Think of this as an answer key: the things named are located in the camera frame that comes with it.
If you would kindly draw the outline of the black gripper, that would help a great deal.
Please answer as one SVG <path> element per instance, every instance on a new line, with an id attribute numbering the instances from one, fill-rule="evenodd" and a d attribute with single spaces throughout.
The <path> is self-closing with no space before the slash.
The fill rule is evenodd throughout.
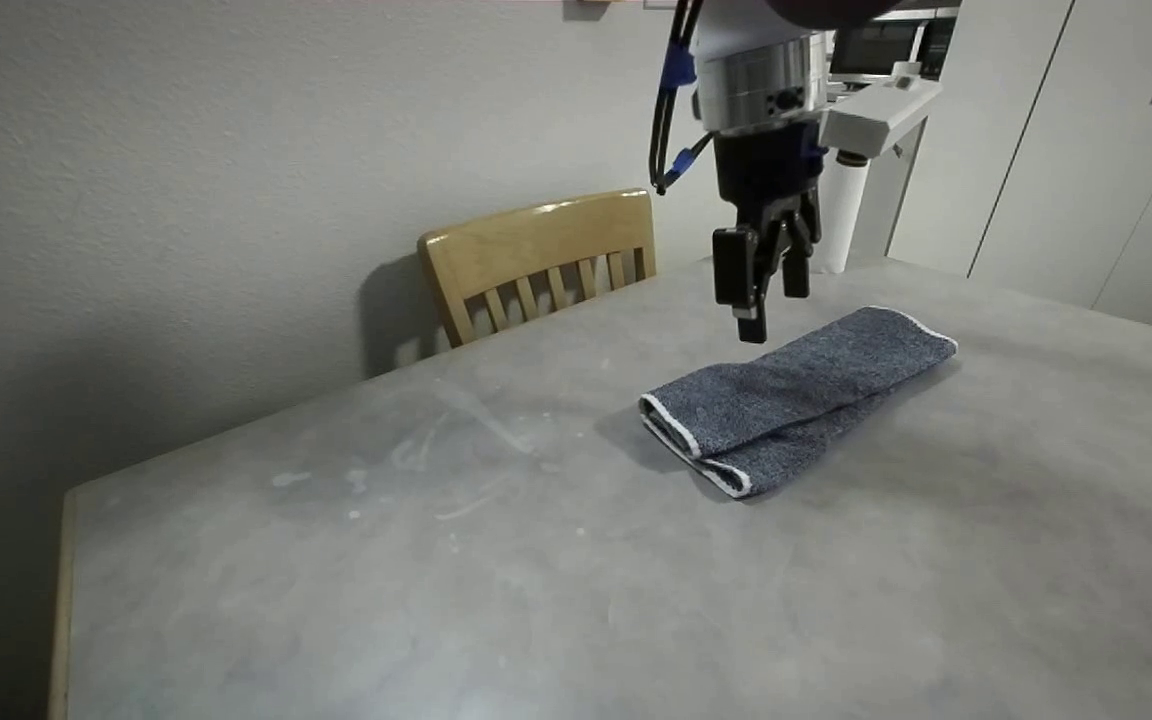
<path id="1" fill-rule="evenodd" d="M 819 241 L 819 171 L 824 148 L 817 120 L 717 140 L 717 184 L 736 210 L 736 225 L 713 234 L 713 283 L 717 299 L 733 308 L 744 346 L 767 340 L 751 234 L 765 234 L 779 212 L 790 212 L 784 295 L 808 295 L 808 261 Z"/>

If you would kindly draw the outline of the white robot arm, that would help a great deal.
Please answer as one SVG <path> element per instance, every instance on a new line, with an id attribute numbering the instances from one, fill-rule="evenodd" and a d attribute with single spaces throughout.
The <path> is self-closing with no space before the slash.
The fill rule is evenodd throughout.
<path id="1" fill-rule="evenodd" d="M 895 0 L 706 0 L 698 117 L 713 136 L 717 192 L 736 210 L 713 234 L 713 287 L 744 346 L 767 340 L 767 283 L 804 295 L 851 257 L 874 164 L 920 129 L 940 98 L 899 74 L 829 94 L 824 31 L 866 29 Z"/>

